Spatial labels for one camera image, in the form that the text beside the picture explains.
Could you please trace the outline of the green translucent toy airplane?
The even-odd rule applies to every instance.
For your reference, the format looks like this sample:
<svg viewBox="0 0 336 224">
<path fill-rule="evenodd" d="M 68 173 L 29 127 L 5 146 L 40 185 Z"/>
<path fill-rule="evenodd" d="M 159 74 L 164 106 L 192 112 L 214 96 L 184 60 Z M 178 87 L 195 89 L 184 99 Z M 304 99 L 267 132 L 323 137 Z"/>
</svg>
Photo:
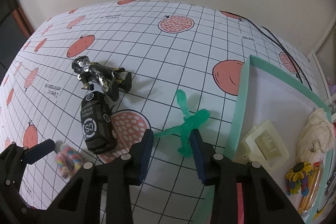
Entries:
<svg viewBox="0 0 336 224">
<path fill-rule="evenodd" d="M 178 134 L 181 140 L 181 147 L 179 147 L 178 152 L 183 157 L 190 157 L 192 155 L 192 148 L 189 144 L 190 133 L 194 129 L 198 129 L 202 124 L 206 123 L 209 119 L 211 112 L 207 109 L 201 109 L 191 114 L 187 104 L 187 97 L 183 90 L 178 89 L 175 93 L 177 104 L 179 105 L 181 112 L 183 114 L 183 123 L 171 128 L 167 128 L 154 136 L 157 138 L 162 138 L 167 135 Z"/>
</svg>

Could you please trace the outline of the black toy car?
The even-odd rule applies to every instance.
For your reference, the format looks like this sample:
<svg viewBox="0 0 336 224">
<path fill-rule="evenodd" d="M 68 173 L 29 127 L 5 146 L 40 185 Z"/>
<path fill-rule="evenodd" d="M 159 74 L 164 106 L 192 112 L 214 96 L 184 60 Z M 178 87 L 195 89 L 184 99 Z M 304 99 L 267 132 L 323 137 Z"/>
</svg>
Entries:
<svg viewBox="0 0 336 224">
<path fill-rule="evenodd" d="M 102 92 L 88 93 L 81 102 L 81 129 L 89 151 L 96 155 L 112 151 L 117 146 L 111 110 Z"/>
</svg>

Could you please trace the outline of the colourful sunflower hair clip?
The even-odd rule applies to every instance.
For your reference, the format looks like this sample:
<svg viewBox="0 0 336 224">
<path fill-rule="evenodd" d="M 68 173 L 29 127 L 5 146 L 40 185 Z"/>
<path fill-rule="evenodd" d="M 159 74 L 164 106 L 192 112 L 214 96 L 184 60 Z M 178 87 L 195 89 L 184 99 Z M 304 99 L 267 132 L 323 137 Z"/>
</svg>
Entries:
<svg viewBox="0 0 336 224">
<path fill-rule="evenodd" d="M 309 176 L 312 175 L 312 165 L 307 162 L 299 162 L 290 169 L 286 176 L 286 192 L 288 196 L 295 195 L 301 191 L 303 197 L 309 193 Z"/>
</svg>

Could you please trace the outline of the cracker snack pack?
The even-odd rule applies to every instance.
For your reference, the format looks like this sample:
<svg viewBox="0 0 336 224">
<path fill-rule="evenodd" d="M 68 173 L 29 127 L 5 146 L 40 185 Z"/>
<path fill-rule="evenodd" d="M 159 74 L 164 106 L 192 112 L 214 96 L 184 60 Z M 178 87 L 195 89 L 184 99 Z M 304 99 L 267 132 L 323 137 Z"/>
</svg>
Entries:
<svg viewBox="0 0 336 224">
<path fill-rule="evenodd" d="M 323 162 L 315 162 L 311 174 L 308 176 L 308 194 L 301 199 L 299 204 L 298 213 L 301 217 L 305 217 L 314 205 L 322 174 Z"/>
</svg>

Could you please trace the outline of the cream knitted scrunchie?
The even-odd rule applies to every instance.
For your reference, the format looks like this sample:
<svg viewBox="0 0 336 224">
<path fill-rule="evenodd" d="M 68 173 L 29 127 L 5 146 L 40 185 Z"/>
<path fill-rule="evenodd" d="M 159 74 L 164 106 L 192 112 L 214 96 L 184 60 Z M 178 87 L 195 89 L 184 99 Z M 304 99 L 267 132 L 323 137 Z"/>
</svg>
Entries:
<svg viewBox="0 0 336 224">
<path fill-rule="evenodd" d="M 334 126 L 323 108 L 314 110 L 297 142 L 295 160 L 314 164 L 323 161 L 325 154 L 335 146 Z"/>
</svg>

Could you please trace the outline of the pink hair roller clip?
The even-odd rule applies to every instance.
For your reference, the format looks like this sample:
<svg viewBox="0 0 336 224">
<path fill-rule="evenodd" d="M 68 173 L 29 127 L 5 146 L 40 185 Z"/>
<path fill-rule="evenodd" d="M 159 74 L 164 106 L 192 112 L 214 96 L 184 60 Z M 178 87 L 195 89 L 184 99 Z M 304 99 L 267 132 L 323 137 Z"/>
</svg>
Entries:
<svg viewBox="0 0 336 224">
<path fill-rule="evenodd" d="M 237 183 L 237 201 L 238 201 L 238 224 L 244 223 L 244 203 L 243 203 L 243 190 L 242 184 Z"/>
</svg>

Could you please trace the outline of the cream plastic hair claw clip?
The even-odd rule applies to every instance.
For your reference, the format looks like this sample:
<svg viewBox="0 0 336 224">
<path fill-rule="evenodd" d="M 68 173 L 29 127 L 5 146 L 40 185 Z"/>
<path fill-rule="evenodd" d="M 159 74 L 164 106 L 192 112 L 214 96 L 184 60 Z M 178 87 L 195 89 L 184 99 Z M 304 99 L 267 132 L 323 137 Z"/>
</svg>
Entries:
<svg viewBox="0 0 336 224">
<path fill-rule="evenodd" d="M 234 162 L 259 162 L 270 174 L 275 173 L 289 159 L 289 152 L 274 125 L 265 120 L 254 126 L 239 142 Z"/>
</svg>

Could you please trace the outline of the teal shallow cardboard box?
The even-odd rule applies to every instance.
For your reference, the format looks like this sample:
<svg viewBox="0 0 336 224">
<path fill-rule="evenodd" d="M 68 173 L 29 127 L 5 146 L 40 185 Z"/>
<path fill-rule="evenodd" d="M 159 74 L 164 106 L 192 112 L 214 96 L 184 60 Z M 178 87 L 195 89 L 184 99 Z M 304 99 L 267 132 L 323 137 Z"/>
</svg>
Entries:
<svg viewBox="0 0 336 224">
<path fill-rule="evenodd" d="M 240 84 L 228 141 L 222 154 L 230 159 L 241 183 L 245 223 L 312 223 L 317 205 L 302 218 L 296 210 L 297 197 L 286 195 L 285 174 L 294 166 L 300 131 L 316 107 L 325 108 L 317 94 L 288 73 L 256 56 L 250 56 L 240 73 Z M 234 156 L 239 142 L 256 125 L 269 120 L 284 142 L 289 159 L 268 174 L 259 162 L 239 164 Z M 211 223 L 214 187 L 194 215 L 194 223 Z"/>
</svg>

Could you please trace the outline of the black silver action figure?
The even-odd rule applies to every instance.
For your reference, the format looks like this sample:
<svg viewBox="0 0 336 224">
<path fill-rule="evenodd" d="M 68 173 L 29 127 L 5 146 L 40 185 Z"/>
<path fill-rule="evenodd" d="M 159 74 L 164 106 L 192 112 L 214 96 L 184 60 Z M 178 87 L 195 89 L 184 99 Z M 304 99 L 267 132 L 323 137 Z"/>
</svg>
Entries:
<svg viewBox="0 0 336 224">
<path fill-rule="evenodd" d="M 102 92 L 112 101 L 119 99 L 119 89 L 129 92 L 132 87 L 132 76 L 125 68 L 110 68 L 97 62 L 91 62 L 88 56 L 79 56 L 72 62 L 72 69 L 82 83 L 82 89 L 93 91 L 94 84 L 100 86 Z"/>
</svg>

